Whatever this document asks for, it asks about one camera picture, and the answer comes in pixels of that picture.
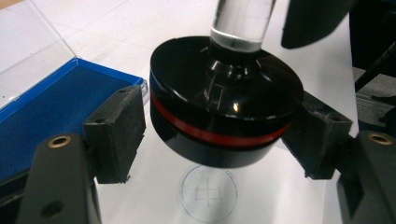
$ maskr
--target brass screw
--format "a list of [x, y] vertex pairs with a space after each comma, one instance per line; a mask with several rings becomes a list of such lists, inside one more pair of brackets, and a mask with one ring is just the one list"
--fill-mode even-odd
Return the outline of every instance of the brass screw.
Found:
[[58, 147], [64, 147], [67, 144], [69, 144], [72, 141], [72, 137], [70, 136], [59, 136], [52, 138], [49, 143], [48, 147], [50, 148], [58, 148]]
[[385, 146], [389, 146], [392, 145], [393, 142], [392, 140], [390, 140], [388, 137], [386, 137], [385, 135], [379, 134], [379, 133], [371, 133], [369, 134], [369, 138], [381, 145], [385, 145]]

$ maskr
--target circular stamp imprint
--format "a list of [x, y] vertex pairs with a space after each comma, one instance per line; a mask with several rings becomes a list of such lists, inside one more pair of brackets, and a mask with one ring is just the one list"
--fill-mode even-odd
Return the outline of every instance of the circular stamp imprint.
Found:
[[192, 218], [215, 223], [231, 214], [237, 201], [231, 173], [205, 166], [193, 168], [183, 180], [181, 202]]

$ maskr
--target transparent cylindrical handle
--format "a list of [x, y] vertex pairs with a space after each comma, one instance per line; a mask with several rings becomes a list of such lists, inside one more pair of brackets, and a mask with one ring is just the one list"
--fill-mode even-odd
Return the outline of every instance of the transparent cylindrical handle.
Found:
[[212, 41], [238, 52], [260, 50], [273, 4], [274, 0], [219, 0]]

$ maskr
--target red stripe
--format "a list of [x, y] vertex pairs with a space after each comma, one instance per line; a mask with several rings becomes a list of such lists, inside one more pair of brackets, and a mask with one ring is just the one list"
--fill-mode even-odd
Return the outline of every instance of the red stripe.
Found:
[[272, 142], [279, 138], [283, 132], [285, 132], [290, 124], [285, 125], [283, 128], [273, 132], [268, 133], [266, 135], [255, 136], [255, 137], [237, 137], [237, 136], [229, 136], [224, 134], [212, 133], [200, 128], [197, 128], [178, 117], [174, 116], [171, 112], [169, 112], [155, 95], [151, 92], [151, 101], [154, 103], [155, 107], [158, 111], [163, 115], [163, 117], [168, 120], [170, 123], [178, 127], [181, 131], [188, 133], [189, 135], [198, 138], [200, 140], [224, 146], [224, 147], [255, 147], [264, 145], [266, 143]]

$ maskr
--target table surface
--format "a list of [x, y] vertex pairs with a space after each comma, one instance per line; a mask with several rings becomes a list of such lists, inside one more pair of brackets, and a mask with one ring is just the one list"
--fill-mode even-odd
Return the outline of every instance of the table surface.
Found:
[[[0, 106], [75, 55], [149, 79], [152, 51], [170, 38], [209, 35], [216, 4], [213, 0], [35, 0], [1, 9]], [[287, 63], [306, 91], [352, 119], [350, 133], [356, 134], [348, 19], [315, 44], [283, 49], [287, 6], [286, 0], [276, 1], [262, 48]], [[49, 22], [44, 32], [35, 24], [43, 21]], [[37, 60], [37, 55], [42, 59], [49, 52], [44, 62]], [[26, 70], [26, 64], [37, 62], [39, 68]], [[157, 136], [149, 113], [146, 123], [130, 180], [97, 186], [104, 223], [341, 222], [337, 176], [331, 181], [304, 178], [304, 170], [282, 143], [255, 164], [219, 170], [181, 158]]]

